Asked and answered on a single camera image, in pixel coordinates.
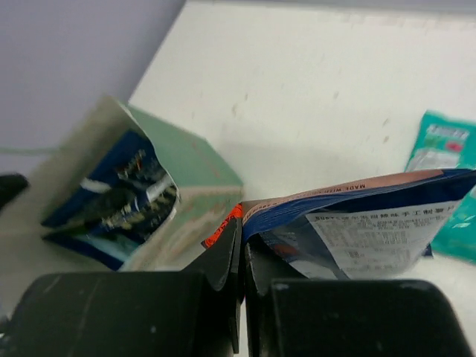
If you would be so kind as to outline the blue Burts crisps bag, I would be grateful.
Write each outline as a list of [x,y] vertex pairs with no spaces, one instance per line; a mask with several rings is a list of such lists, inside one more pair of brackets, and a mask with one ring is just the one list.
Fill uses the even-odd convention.
[[227,215],[221,225],[210,235],[207,239],[201,241],[201,246],[205,249],[209,249],[216,241],[223,235],[223,231],[229,226],[230,222],[237,221],[242,218],[242,204],[236,205],[233,210]]

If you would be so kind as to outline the dark blue snack bag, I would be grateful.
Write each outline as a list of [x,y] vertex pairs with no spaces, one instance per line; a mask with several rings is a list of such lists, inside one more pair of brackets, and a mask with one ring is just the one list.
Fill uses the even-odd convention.
[[428,250],[454,210],[432,185],[441,170],[366,178],[245,202],[242,235],[259,236],[302,275],[368,280],[401,274]]

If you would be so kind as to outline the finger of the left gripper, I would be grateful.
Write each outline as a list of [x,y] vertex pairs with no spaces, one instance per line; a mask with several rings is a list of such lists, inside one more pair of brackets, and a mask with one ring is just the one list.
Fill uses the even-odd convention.
[[27,187],[27,178],[18,173],[1,174],[0,176],[0,210],[13,201]]

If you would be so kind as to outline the blue Doritos bag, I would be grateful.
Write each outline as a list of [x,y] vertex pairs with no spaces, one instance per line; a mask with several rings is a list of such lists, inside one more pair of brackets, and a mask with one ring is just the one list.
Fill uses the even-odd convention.
[[129,130],[42,221],[43,240],[117,271],[170,217],[177,195],[152,143]]

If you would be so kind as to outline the green paper bag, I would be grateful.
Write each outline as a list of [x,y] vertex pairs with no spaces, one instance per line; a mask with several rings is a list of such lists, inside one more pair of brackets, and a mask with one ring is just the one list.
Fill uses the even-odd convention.
[[243,183],[198,135],[113,97],[1,211],[1,265],[55,262],[52,245],[115,271],[184,267],[241,200]]

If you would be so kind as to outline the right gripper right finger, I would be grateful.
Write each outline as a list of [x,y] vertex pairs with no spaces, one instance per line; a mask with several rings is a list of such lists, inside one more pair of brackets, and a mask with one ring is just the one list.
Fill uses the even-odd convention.
[[475,270],[423,260],[392,280],[311,280],[244,250],[251,356],[473,356]]

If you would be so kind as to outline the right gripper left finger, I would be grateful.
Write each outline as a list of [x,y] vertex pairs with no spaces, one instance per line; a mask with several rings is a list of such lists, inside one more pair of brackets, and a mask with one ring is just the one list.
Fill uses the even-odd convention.
[[9,356],[232,356],[241,221],[181,271],[49,274],[7,325]]

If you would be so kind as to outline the teal candy packet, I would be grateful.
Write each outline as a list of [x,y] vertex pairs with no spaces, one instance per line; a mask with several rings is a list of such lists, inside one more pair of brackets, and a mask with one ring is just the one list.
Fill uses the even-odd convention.
[[475,263],[475,123],[427,111],[420,121],[407,172],[441,170],[437,198],[454,210],[431,243],[434,251]]

